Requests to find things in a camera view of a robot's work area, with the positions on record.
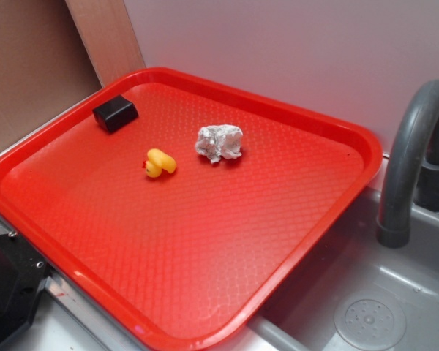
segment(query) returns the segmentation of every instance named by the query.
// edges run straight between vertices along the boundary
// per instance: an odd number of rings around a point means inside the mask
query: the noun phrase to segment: sink
[[[410,242],[390,249],[379,199],[365,189],[258,312],[287,350],[439,350],[439,214],[414,206]]]

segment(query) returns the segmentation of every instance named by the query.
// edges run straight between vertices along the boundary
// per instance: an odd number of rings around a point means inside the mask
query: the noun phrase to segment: sink drain
[[[365,351],[393,347],[405,334],[403,310],[392,298],[360,291],[343,300],[335,311],[335,326],[350,345]]]

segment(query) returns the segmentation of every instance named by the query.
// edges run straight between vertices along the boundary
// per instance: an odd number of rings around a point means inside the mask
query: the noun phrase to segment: black block
[[[109,133],[115,132],[138,117],[138,111],[122,95],[93,109],[97,123]]]

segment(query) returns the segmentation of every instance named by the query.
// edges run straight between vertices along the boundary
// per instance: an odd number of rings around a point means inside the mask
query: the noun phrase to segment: brown cardboard
[[[64,0],[0,0],[0,152],[99,88]]]
[[[66,3],[102,86],[145,68],[124,0]]]

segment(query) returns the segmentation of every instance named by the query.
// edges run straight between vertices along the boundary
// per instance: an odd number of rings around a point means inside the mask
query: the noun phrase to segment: yellow rubber duck
[[[146,175],[151,178],[159,177],[162,170],[172,174],[177,168],[176,160],[158,148],[152,148],[147,153],[148,161],[143,163]]]

